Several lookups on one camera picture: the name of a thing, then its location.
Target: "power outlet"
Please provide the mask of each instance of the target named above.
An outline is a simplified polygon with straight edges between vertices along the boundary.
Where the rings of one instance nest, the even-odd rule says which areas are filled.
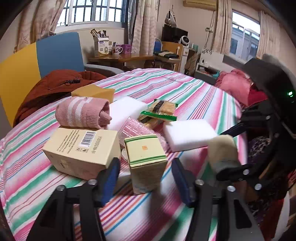
[[[206,31],[206,32],[210,32],[210,33],[213,32],[213,30],[211,30],[210,28],[205,28],[205,31]]]

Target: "clear plastic container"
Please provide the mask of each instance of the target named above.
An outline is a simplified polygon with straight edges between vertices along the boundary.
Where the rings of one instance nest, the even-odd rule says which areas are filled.
[[[156,134],[153,130],[144,126],[143,123],[129,117],[126,122],[123,124],[121,130],[119,131],[119,143],[120,145],[124,146],[124,139],[127,137],[134,137],[140,135],[147,135],[147,134]],[[162,148],[166,151],[167,150],[167,142],[165,138],[159,134],[156,134]]]

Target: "screw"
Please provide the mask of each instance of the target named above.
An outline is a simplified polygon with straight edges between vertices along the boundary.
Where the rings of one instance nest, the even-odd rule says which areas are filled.
[[[248,175],[250,173],[250,170],[249,169],[245,169],[243,172],[242,172],[244,175]]]
[[[87,183],[88,183],[89,185],[96,185],[97,182],[98,182],[98,181],[97,181],[96,179],[90,179],[90,180],[87,181]]]
[[[56,188],[56,190],[57,190],[57,191],[64,191],[65,188],[66,188],[66,187],[65,187],[64,185],[58,185],[57,188]]]
[[[198,185],[198,186],[202,186],[202,185],[204,185],[204,181],[203,180],[200,180],[200,179],[197,179],[196,181],[195,181],[195,183]]]
[[[234,186],[228,186],[227,190],[230,192],[234,192],[235,191],[235,187]]]
[[[258,191],[262,188],[262,185],[260,183],[257,183],[254,188]]]

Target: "curtain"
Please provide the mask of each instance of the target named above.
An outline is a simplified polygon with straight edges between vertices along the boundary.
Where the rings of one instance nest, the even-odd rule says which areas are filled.
[[[158,0],[139,0],[131,52],[153,54]]]
[[[32,1],[22,12],[16,51],[54,35],[66,0]]]
[[[218,1],[218,14],[213,51],[228,54],[231,43],[232,8],[231,0]]]
[[[262,56],[266,53],[278,58],[280,39],[279,23],[268,14],[260,11],[260,39],[256,57],[262,59]]]
[[[128,44],[132,44],[136,13],[139,0],[130,0],[128,3]]]

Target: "blue chair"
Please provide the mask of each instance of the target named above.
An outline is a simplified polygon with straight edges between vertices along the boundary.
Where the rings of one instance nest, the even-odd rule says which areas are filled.
[[[123,73],[112,67],[84,64],[77,32],[57,34],[32,43],[0,63],[0,96],[11,126],[31,89],[57,69],[88,70],[107,77]]]
[[[161,51],[161,48],[162,48],[162,43],[161,43],[160,39],[155,38],[153,51]]]

